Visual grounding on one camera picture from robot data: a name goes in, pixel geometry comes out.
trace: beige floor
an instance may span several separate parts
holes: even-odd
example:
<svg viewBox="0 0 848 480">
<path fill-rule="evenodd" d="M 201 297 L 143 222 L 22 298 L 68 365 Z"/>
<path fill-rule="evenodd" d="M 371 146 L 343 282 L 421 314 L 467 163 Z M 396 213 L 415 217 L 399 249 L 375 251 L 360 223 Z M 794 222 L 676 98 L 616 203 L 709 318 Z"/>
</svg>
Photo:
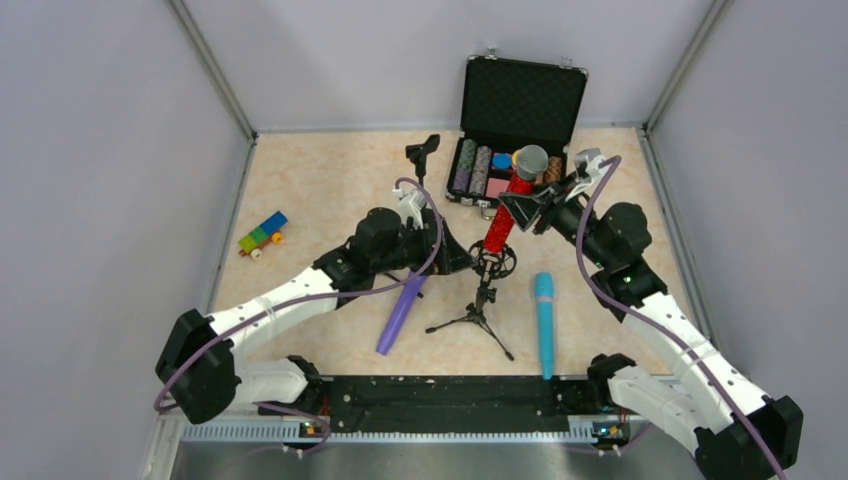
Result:
<svg viewBox="0 0 848 480">
<path fill-rule="evenodd" d="M 234 306 L 299 273 L 324 252 L 342 244 L 357 222 L 375 206 L 393 207 L 395 178 L 413 176 L 404 146 L 432 132 L 355 132 L 262 135 L 236 221 L 231 252 L 221 275 L 217 309 Z M 476 208 L 449 203 L 444 186 L 457 132 L 439 132 L 442 144 L 431 155 L 426 186 L 454 235 L 469 246 L 485 236 L 489 222 Z M 653 244 L 645 256 L 681 304 L 683 290 L 645 160 L 633 129 L 577 130 L 570 152 L 600 147 L 624 161 L 598 201 L 603 212 L 615 202 L 638 203 L 648 216 Z M 286 242 L 265 248 L 259 260 L 237 255 L 239 238 L 281 210 L 289 224 Z M 518 268 L 497 282 L 498 299 L 487 308 L 492 328 L 515 355 L 508 361 L 497 344 L 476 326 L 451 326 L 432 335 L 424 329 L 461 316 L 473 299 L 477 277 L 466 271 L 433 277 L 388 356 L 374 352 L 377 338 L 400 290 L 360 298 L 330 314 L 310 319 L 260 348 L 255 357 L 299 354 L 323 374 L 538 374 L 533 276 L 550 271 L 556 283 L 557 374 L 585 374 L 598 353 L 622 352 L 652 373 L 665 366 L 642 341 L 602 309 L 580 277 L 574 248 L 556 232 L 544 236 L 514 231 L 509 244 Z M 390 283 L 378 278 L 377 285 Z"/>
</svg>

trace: microphone grille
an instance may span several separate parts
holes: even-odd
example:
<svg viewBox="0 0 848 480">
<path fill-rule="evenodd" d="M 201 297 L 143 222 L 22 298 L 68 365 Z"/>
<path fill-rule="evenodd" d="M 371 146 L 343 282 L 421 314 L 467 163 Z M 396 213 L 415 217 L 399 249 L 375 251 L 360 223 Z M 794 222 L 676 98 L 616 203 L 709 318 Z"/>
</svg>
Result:
<svg viewBox="0 0 848 480">
<path fill-rule="evenodd" d="M 548 169 L 548 153 L 538 145 L 527 145 L 515 157 L 515 171 L 527 181 L 533 181 Z"/>
</svg>

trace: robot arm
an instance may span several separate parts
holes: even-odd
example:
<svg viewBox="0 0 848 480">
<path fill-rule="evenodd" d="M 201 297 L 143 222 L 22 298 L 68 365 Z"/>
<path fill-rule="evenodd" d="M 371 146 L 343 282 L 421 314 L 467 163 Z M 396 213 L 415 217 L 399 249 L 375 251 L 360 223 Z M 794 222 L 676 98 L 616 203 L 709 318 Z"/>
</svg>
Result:
<svg viewBox="0 0 848 480">
<path fill-rule="evenodd" d="M 532 196 L 502 194 L 499 200 L 523 230 L 542 234 L 553 227 L 576 244 L 587 188 L 607 174 L 606 158 L 597 149 L 580 152 L 577 169 L 561 182 Z M 663 385 L 622 354 L 599 355 L 589 367 L 596 399 L 639 413 L 681 443 L 707 478 L 766 479 L 774 471 L 752 436 L 701 371 L 703 363 L 721 382 L 729 398 L 753 424 L 783 468 L 795 463 L 803 414 L 788 396 L 773 400 L 733 368 L 688 321 L 665 283 L 642 257 L 650 245 L 647 219 L 638 205 L 618 203 L 598 218 L 590 212 L 583 254 L 600 270 L 592 281 L 609 297 L 679 337 L 681 348 L 662 331 L 599 297 L 601 304 L 663 360 L 685 388 Z M 690 357 L 697 354 L 697 362 Z"/>
<path fill-rule="evenodd" d="M 370 290 L 376 275 L 404 268 L 417 271 L 434 248 L 438 251 L 424 275 L 449 275 L 473 264 L 444 219 L 437 244 L 436 216 L 425 208 L 422 192 L 396 188 L 394 193 L 400 197 L 398 212 L 372 209 L 343 245 L 279 287 L 228 310 L 207 316 L 190 310 L 177 319 L 156 365 L 163 383 L 207 342 L 239 324 L 251 324 L 203 352 L 170 389 L 191 423 L 206 422 L 230 406 L 256 400 L 295 401 L 307 385 L 297 365 L 289 360 L 248 362 L 248 355 L 304 320 L 353 301 L 356 297 L 351 294 Z M 279 307 L 305 296 L 313 299 Z"/>
</svg>

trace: black foam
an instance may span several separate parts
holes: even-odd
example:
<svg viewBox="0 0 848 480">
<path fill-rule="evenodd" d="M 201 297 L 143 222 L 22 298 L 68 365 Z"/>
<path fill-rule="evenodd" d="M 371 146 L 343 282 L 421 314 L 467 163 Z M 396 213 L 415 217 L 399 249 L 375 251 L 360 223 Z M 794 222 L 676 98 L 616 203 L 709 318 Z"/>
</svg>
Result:
<svg viewBox="0 0 848 480">
<path fill-rule="evenodd" d="M 571 142 L 586 89 L 584 70 L 520 60 L 467 62 L 462 104 L 466 137 L 536 143 L 549 154 Z"/>
</svg>

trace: microphone stand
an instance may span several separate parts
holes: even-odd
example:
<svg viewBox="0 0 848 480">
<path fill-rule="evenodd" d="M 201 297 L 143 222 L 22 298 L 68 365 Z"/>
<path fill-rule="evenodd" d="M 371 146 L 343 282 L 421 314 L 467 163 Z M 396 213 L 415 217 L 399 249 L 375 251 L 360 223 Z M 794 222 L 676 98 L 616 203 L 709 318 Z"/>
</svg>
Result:
<svg viewBox="0 0 848 480">
<path fill-rule="evenodd" d="M 498 338 L 492 330 L 492 327 L 489 326 L 489 323 L 486 320 L 486 315 L 483 313 L 483 307 L 486 303 L 495 303 L 497 288 L 491 286 L 492 280 L 505 278 L 515 270 L 515 265 L 517 263 L 515 252 L 509 245 L 504 245 L 503 250 L 499 253 L 492 253 L 483 248 L 483 240 L 477 241 L 477 243 L 472 245 L 468 251 L 474 255 L 476 260 L 476 264 L 472 268 L 474 269 L 474 272 L 480 276 L 480 284 L 477 286 L 477 295 L 474 302 L 469 303 L 465 307 L 468 314 L 464 317 L 455 318 L 441 325 L 430 327 L 424 332 L 435 333 L 447 326 L 457 323 L 471 323 L 480 327 L 484 332 L 489 334 L 490 337 L 498 342 L 498 345 L 501 347 L 504 355 L 506 355 L 506 358 L 508 358 L 510 362 L 515 361 L 515 357 L 506 348 L 503 342 L 501 342 L 500 338 Z"/>
</svg>

